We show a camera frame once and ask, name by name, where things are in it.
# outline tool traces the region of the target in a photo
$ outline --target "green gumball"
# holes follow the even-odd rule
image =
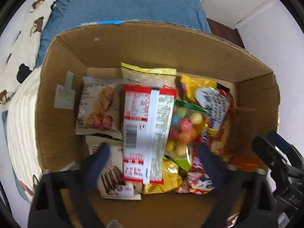
[[[176,114],[177,114],[179,117],[184,118],[184,117],[186,116],[186,114],[187,114],[187,111],[188,111],[187,108],[185,108],[185,107],[180,107],[180,108],[177,110],[177,113],[176,113]]]

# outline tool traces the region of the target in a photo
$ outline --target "wooden floor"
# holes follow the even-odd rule
[[[212,34],[219,36],[223,39],[226,39],[226,40],[234,43],[235,45],[245,49],[243,41],[242,41],[241,36],[237,29],[233,30],[230,27],[227,27],[227,26],[225,26],[221,23],[218,23],[214,20],[211,20],[209,18],[207,18],[207,21],[208,21]]]

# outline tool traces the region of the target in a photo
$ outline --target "blue blanket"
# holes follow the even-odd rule
[[[94,21],[147,20],[211,33],[200,0],[57,0],[41,36],[36,68],[61,31]]]

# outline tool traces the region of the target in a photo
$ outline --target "white mattress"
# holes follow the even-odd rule
[[[33,175],[42,174],[38,164],[35,134],[35,106],[41,68],[35,69],[18,88],[9,103],[7,143],[12,165],[19,181],[29,189]]]

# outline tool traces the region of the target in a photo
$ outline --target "blue gumball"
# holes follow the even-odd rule
[[[171,124],[172,124],[173,126],[178,126],[179,123],[180,123],[180,121],[181,121],[180,116],[174,115],[174,116],[172,117],[172,122],[171,122]]]

